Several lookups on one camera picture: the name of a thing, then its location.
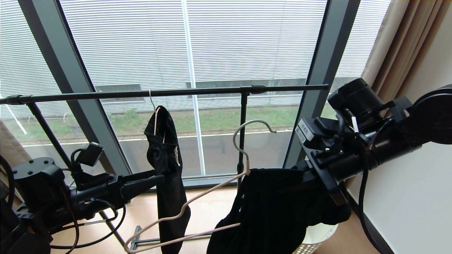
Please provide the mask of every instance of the hanging garment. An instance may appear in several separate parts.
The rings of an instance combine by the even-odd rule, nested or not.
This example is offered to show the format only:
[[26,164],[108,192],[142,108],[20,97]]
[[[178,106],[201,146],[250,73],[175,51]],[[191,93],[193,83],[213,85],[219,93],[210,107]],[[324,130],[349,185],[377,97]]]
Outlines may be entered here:
[[[164,218],[178,215],[187,197],[182,184],[182,157],[173,119],[162,106],[158,106],[156,112],[157,121],[154,113],[144,134],[149,142],[147,160],[154,167],[156,175],[165,175],[165,182],[157,185],[158,216]],[[189,219],[190,208],[187,207],[182,217],[159,223],[160,241],[167,242],[183,237]],[[177,254],[181,247],[182,242],[178,242],[162,246],[161,250],[163,254]]]
[[[308,226],[346,221],[350,206],[336,206],[318,179],[310,172],[305,174],[306,163],[301,165],[251,169],[231,212],[216,228],[239,222],[240,226],[214,232],[207,254],[291,254],[302,243]],[[303,177],[313,180],[300,185]]]

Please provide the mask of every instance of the beige curtain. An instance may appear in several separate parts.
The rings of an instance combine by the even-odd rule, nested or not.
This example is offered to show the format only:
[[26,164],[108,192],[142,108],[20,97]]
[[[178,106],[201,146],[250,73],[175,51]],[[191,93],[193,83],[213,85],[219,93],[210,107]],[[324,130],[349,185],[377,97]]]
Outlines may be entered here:
[[383,102],[404,95],[450,3],[450,0],[390,3],[362,75]]
[[[17,141],[14,135],[9,131],[7,126],[3,121],[0,120],[0,154],[9,163],[11,168],[17,166],[18,164],[28,161],[31,159],[30,155],[22,147],[22,145]],[[1,181],[8,185],[8,178],[4,173],[4,169],[0,173]],[[16,198],[14,199],[14,206],[18,206],[21,203],[20,196],[16,192]]]

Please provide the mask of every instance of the clothes rack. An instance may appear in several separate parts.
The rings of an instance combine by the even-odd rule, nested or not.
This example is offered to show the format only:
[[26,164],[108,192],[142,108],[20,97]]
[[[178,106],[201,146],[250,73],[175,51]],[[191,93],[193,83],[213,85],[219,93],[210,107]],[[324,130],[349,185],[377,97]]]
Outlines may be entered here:
[[[241,94],[240,98],[240,124],[242,125],[246,121],[246,106],[248,103],[248,96],[250,94],[262,94],[266,92],[282,92],[282,91],[308,91],[308,90],[329,90],[330,85],[299,85],[299,86],[263,86],[263,85],[253,85],[253,86],[242,86],[242,87],[231,87],[231,88],[192,88],[192,89],[171,89],[171,90],[155,90],[151,91],[123,91],[123,92],[91,92],[91,93],[73,93],[73,94],[52,94],[52,95],[12,95],[6,98],[0,99],[0,105],[22,105],[26,104],[32,114],[35,116],[38,123],[41,125],[42,129],[46,133],[52,145],[55,147],[58,154],[61,156],[65,164],[70,167],[71,160],[63,150],[61,144],[58,142],[57,137],[49,127],[48,123],[44,119],[41,110],[36,105],[37,102],[51,102],[51,101],[69,101],[69,100],[84,100],[84,99],[117,99],[117,98],[135,98],[135,97],[146,97],[150,95],[152,97],[160,96],[177,96],[177,95],[202,95],[202,94]],[[244,149],[245,146],[245,128],[240,131],[240,142],[239,148]],[[243,172],[243,154],[239,152],[239,161],[237,163],[237,174]],[[237,186],[239,187],[241,179],[238,179]],[[114,226],[110,221],[105,222],[110,229]],[[141,227],[137,226],[135,232],[140,230]],[[116,231],[114,236],[118,242],[124,245],[124,240],[120,234]],[[136,249],[138,244],[158,242],[159,238],[156,239],[146,239],[140,240],[137,237],[131,243],[131,249]]]

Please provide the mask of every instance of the black baseboard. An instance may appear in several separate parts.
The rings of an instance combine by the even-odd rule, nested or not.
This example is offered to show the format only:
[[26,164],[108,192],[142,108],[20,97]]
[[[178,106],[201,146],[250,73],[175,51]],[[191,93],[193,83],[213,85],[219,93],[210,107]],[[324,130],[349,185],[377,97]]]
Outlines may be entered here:
[[[358,215],[358,204],[353,199],[350,194],[348,195],[350,199],[350,205],[352,206],[352,210]],[[394,251],[389,247],[388,243],[385,241],[385,239],[380,235],[380,233],[377,231],[377,229],[374,227],[374,225],[370,222],[369,218],[364,214],[364,221],[366,222],[367,229],[369,229],[369,233],[372,236],[372,238],[375,240],[375,242],[380,246],[381,249],[385,252],[385,254],[394,254]]]

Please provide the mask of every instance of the building window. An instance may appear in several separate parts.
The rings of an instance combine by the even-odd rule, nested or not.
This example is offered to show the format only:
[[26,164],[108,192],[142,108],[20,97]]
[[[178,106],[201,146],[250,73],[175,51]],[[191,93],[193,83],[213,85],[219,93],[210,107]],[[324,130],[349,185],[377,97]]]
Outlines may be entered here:
[[[141,91],[140,84],[132,85],[97,85],[96,92],[124,92],[124,91]],[[143,97],[137,98],[113,98],[102,99],[102,102],[131,102],[131,101],[144,101]]]
[[[233,81],[205,81],[196,82],[196,88],[230,88],[252,85],[265,85],[265,86],[293,86],[304,85],[306,79],[278,79],[278,80],[233,80]],[[191,82],[186,83],[187,88],[192,88]],[[302,94],[302,91],[289,91],[289,92],[268,92],[261,95],[284,95],[284,94]],[[218,98],[218,97],[232,97],[240,96],[239,94],[202,94],[198,95],[198,98]]]

